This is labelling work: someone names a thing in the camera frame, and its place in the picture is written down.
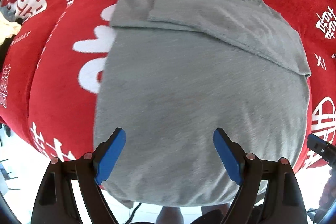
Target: screw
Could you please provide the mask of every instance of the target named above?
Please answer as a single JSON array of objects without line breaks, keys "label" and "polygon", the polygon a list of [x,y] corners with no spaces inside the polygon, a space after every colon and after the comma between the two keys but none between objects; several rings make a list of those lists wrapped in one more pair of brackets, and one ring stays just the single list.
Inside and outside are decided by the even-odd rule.
[{"label": "screw", "polygon": [[89,160],[92,158],[92,153],[88,152],[84,154],[84,159]]},{"label": "screw", "polygon": [[50,161],[51,164],[56,164],[58,163],[58,158],[52,158]]},{"label": "screw", "polygon": [[254,160],[255,159],[255,155],[253,153],[247,153],[246,154],[246,157],[249,159],[249,160]]},{"label": "screw", "polygon": [[285,165],[288,164],[288,160],[286,158],[281,158],[280,162]]}]

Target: blue gripper pad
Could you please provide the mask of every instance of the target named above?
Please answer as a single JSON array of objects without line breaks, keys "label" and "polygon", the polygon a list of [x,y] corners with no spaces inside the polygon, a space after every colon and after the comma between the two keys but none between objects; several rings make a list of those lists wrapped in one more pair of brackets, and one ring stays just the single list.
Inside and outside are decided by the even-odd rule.
[{"label": "blue gripper pad", "polygon": [[[213,143],[215,145],[217,153],[222,160],[230,179],[235,181],[237,185],[241,186],[243,183],[241,165],[239,161],[235,158],[233,152],[229,147],[229,144],[226,143],[218,130],[219,128],[216,129],[213,133]],[[227,135],[226,137],[228,139],[227,142],[232,143]]]},{"label": "blue gripper pad", "polygon": [[116,134],[116,137],[110,144],[110,147],[107,148],[97,167],[95,181],[98,185],[101,185],[103,181],[109,178],[126,143],[126,133],[122,128],[119,128],[119,132],[115,131],[113,134]]}]

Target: folded gray t-shirt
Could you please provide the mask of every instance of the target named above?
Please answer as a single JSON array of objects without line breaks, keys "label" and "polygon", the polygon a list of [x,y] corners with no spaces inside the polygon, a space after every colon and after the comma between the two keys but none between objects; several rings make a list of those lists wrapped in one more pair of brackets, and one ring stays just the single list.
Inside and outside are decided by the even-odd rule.
[{"label": "folded gray t-shirt", "polygon": [[[213,144],[221,127],[260,159],[302,149],[310,75],[298,33],[262,0],[118,0],[98,95],[94,145],[126,145],[104,187],[165,206],[231,202]],[[259,192],[265,190],[266,182]]]}]

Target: red blanket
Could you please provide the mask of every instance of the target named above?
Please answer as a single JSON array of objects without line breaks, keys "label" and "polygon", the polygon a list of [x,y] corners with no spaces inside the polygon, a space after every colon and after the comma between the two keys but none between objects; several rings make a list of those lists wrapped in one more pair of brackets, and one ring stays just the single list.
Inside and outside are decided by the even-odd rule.
[{"label": "red blanket", "polygon": [[[93,150],[96,95],[117,0],[2,0],[25,22],[6,56],[0,115],[48,157]],[[336,0],[264,0],[299,32],[312,70],[307,133],[336,143]],[[303,145],[295,171],[325,164]]]}]

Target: white floor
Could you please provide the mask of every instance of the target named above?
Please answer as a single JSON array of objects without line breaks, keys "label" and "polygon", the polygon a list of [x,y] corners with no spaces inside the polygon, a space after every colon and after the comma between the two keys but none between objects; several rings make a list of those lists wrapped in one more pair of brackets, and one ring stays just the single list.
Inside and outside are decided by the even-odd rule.
[{"label": "white floor", "polygon": [[[16,135],[8,138],[4,131],[0,130],[0,137],[4,144],[3,147],[0,147],[0,160],[8,159],[8,161],[3,162],[5,169],[12,172],[11,177],[18,177],[7,181],[7,185],[10,188],[22,189],[9,190],[5,199],[21,223],[27,224],[30,221],[36,193],[49,164],[49,159]],[[330,177],[329,170],[330,167],[324,166],[318,169],[303,170],[297,174],[306,209],[318,208],[322,190]],[[73,188],[83,224],[91,224],[77,181],[73,181]],[[103,194],[118,222],[120,224],[126,222],[132,210],[128,210],[121,205],[106,191],[103,191]],[[135,213],[132,222],[147,221],[155,223],[160,210],[161,206],[142,204]],[[181,212],[184,215],[185,224],[190,224],[201,216],[200,207],[182,207]]]}]

